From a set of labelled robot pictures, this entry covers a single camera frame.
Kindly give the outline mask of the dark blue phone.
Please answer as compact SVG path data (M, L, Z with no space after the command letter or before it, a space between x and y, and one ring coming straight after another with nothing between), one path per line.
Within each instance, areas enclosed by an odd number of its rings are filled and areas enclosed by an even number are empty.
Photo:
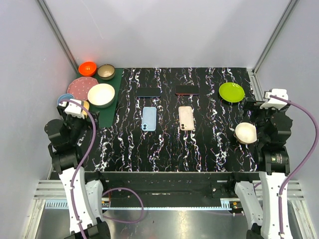
M161 96L160 88L137 88L136 96L139 98L159 98Z

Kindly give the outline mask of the magenta phone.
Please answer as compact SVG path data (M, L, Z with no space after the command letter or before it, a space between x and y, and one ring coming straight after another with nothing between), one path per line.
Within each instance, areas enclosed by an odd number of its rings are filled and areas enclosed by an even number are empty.
M193 85L176 85L176 95L199 95L199 86Z

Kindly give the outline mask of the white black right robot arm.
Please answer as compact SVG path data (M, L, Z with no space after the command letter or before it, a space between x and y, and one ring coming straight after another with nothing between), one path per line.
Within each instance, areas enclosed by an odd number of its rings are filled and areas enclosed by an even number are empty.
M236 177L226 185L231 197L238 197L246 216L248 239L291 239L288 212L290 159L285 144L293 121L286 115L287 104L245 100L243 114L251 112L253 154L257 161L263 203L247 176Z

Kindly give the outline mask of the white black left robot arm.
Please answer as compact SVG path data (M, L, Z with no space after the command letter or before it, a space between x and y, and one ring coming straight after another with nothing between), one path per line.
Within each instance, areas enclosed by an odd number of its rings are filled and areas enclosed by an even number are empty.
M70 239L109 239L110 229L103 219L102 197L108 185L100 172L86 174L83 163L95 141L94 118L77 100L62 100L57 106L60 119L45 127L50 144L53 169L61 180L69 210ZM87 151L77 150L76 142L83 127L92 124L92 139Z

